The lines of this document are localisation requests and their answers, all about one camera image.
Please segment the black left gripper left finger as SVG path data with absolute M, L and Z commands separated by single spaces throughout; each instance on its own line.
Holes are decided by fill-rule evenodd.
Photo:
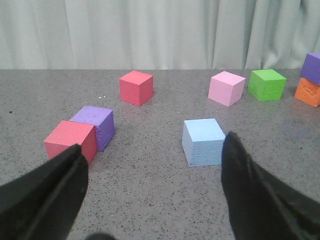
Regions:
M 75 144 L 0 188 L 2 240 L 65 240 L 88 188 L 88 162 Z

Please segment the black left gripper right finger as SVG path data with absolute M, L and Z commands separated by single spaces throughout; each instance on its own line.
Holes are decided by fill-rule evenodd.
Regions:
M 255 163 L 232 131 L 223 143 L 221 183 L 237 240 L 320 238 L 320 204 Z

